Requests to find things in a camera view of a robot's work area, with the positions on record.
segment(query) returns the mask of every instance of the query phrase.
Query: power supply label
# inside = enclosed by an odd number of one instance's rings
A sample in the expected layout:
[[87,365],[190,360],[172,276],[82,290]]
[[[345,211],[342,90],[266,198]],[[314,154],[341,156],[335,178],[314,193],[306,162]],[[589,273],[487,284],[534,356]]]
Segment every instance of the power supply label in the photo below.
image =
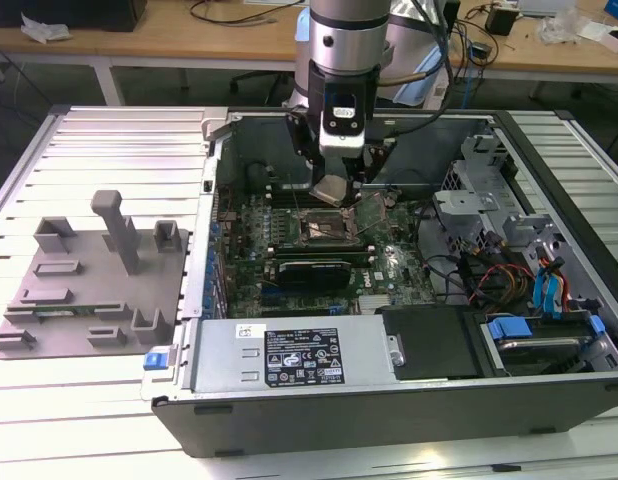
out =
[[345,383],[338,329],[265,332],[265,383],[270,387]]

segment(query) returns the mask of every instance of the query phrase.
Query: white paper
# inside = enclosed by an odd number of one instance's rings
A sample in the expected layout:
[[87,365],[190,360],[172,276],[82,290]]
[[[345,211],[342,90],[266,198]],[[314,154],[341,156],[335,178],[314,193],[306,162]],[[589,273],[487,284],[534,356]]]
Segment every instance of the white paper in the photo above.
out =
[[267,325],[264,323],[236,325],[236,338],[264,338]]
[[599,42],[612,28],[611,25],[589,21],[578,31],[578,35]]
[[67,40],[73,38],[69,33],[69,28],[66,25],[56,24],[47,25],[45,23],[38,23],[30,18],[25,17],[22,13],[22,25],[20,30],[28,37],[33,38],[40,43],[52,42],[54,40]]

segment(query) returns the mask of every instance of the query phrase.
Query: floor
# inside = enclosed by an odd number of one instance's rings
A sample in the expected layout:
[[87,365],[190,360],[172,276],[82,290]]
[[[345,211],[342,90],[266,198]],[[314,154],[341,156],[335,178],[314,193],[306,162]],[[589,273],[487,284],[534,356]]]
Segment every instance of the floor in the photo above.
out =
[[[26,75],[55,104],[103,105],[91,68],[64,65],[26,65]],[[229,92],[235,71],[189,71],[191,88],[179,88],[175,69],[117,68],[128,105],[262,105],[273,78],[241,82],[236,94]],[[14,68],[7,68],[0,84],[0,186],[35,133],[35,119],[48,109],[42,97]],[[618,85],[584,85],[580,98],[572,97],[573,85],[548,83],[537,100],[529,99],[530,82],[485,81],[472,95],[470,108],[508,110],[567,110],[593,138],[606,148],[618,132]],[[452,108],[459,108],[464,86],[454,87]],[[279,105],[289,97],[291,82],[281,85],[272,99]],[[618,163],[618,142],[611,151]]]

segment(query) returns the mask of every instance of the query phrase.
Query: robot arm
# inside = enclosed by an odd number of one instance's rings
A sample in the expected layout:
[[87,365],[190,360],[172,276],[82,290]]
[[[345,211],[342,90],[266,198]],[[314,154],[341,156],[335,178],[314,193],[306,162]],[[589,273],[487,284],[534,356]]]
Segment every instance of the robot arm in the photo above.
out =
[[[373,118],[378,86],[423,79],[435,73],[443,62],[442,57],[446,57],[446,49],[441,47],[441,60],[431,71],[390,79],[390,83],[386,79],[380,81],[381,65],[387,63],[392,51],[386,41],[392,3],[392,0],[311,2],[309,42],[303,46],[304,50],[299,49],[296,74],[296,78],[306,79],[303,93],[308,109],[306,114],[292,111],[287,125],[296,153],[312,165],[311,194],[335,206],[355,201],[359,187],[372,180],[369,173],[377,174],[395,147],[395,142],[389,146],[375,145],[373,150],[387,155],[379,155],[379,159],[372,155],[374,164],[365,166],[365,130]],[[422,6],[413,0],[412,3],[426,17]],[[439,10],[436,16],[442,26]],[[427,24],[437,37],[428,19]],[[334,159],[344,163],[345,176],[325,173],[326,166],[333,164]]]
[[324,157],[357,158],[373,115],[391,0],[312,0],[308,121]]

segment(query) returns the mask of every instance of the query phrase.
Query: circuit board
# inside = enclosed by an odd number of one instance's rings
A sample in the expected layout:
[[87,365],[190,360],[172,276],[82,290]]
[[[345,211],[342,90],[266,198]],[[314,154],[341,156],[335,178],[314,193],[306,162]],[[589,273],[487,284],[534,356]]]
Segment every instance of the circuit board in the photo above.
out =
[[[358,315],[372,314],[377,306],[434,303],[433,286],[413,242],[416,207],[416,202],[398,202],[386,208],[380,193],[367,194],[349,209],[330,210],[274,208],[264,196],[245,198],[235,212],[219,214],[225,220],[227,316]],[[335,218],[343,218],[346,226],[338,230]],[[295,257],[302,259],[303,247],[338,242],[369,251],[368,265],[352,265],[344,288],[280,292],[266,274],[272,246],[295,248]]]

